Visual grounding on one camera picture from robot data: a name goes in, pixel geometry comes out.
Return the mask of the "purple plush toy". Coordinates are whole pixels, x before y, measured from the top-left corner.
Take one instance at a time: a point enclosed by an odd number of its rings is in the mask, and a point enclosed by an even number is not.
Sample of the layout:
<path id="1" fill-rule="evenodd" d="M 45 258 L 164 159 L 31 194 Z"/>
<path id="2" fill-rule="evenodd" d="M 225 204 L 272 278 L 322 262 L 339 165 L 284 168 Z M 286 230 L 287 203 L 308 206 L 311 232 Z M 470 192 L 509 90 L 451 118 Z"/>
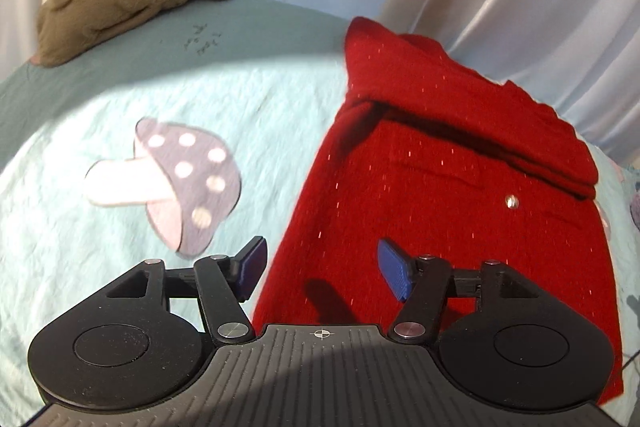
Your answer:
<path id="1" fill-rule="evenodd" d="M 631 199 L 629 211 L 634 225 L 640 230 L 640 190 L 638 188 L 634 192 L 634 197 Z"/>

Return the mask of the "red knit sweater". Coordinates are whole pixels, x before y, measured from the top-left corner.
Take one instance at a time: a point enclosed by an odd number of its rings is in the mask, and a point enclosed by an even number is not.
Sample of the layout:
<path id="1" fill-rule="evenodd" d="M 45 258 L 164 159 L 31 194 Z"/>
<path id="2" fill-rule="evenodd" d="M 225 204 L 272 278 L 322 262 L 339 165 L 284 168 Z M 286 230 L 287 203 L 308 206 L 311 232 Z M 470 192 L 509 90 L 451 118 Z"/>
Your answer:
<path id="1" fill-rule="evenodd" d="M 398 301 L 378 241 L 475 269 L 495 259 L 549 291 L 623 352 L 608 241 L 586 143 L 512 82 L 434 40 L 358 17 L 347 93 L 300 193 L 253 323 L 387 326 Z"/>

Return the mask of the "light green mushroom bedsheet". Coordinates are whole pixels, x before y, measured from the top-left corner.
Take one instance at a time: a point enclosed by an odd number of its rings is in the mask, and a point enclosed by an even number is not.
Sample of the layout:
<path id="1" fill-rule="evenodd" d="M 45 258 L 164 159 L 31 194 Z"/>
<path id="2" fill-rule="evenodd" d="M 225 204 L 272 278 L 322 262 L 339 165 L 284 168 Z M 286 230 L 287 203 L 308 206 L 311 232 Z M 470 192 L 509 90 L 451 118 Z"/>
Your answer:
<path id="1" fill-rule="evenodd" d="M 345 102 L 351 22 L 193 1 L 1 85 L 6 426 L 625 426 L 639 391 L 638 176 L 586 143 L 623 352 L 495 260 L 410 256 L 392 323 L 253 314 Z M 267 266 L 246 301 L 234 256 Z"/>

